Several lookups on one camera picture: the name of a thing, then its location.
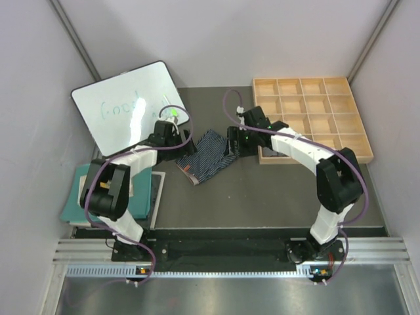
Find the dark blue striped underwear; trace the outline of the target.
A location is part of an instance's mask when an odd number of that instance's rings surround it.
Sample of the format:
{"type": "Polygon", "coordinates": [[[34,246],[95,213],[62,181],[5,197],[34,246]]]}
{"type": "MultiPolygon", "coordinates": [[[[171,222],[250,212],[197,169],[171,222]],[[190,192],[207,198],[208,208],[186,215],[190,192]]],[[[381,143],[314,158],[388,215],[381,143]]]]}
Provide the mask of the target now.
{"type": "Polygon", "coordinates": [[[196,186],[222,171],[238,158],[228,149],[228,139],[209,129],[196,143],[197,152],[176,160],[177,167],[196,186]]]}

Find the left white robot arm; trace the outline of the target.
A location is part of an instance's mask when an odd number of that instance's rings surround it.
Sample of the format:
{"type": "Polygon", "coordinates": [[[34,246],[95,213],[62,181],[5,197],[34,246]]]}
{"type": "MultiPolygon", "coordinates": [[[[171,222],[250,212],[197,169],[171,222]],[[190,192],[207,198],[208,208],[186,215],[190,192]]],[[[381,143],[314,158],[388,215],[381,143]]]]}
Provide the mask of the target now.
{"type": "Polygon", "coordinates": [[[154,132],[131,150],[108,159],[94,159],[89,165],[79,197],[86,219],[126,243],[126,252],[134,260],[144,259],[149,245],[141,240],[144,229],[129,211],[131,179],[162,161],[195,153],[192,131],[179,131],[174,122],[159,120],[155,122],[154,132]]]}

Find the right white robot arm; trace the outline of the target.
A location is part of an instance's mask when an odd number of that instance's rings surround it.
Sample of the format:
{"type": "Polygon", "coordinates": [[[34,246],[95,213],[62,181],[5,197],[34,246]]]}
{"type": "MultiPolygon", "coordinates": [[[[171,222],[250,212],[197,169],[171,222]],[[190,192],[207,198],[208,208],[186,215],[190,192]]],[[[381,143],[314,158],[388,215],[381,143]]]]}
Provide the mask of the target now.
{"type": "Polygon", "coordinates": [[[313,259],[324,258],[366,187],[355,153],[350,148],[336,151],[314,142],[282,121],[272,123],[259,106],[251,110],[238,106],[236,115],[240,122],[227,130],[231,154],[244,158],[257,155],[259,148],[268,148],[292,158],[316,176],[320,210],[310,229],[306,252],[313,259]]]}

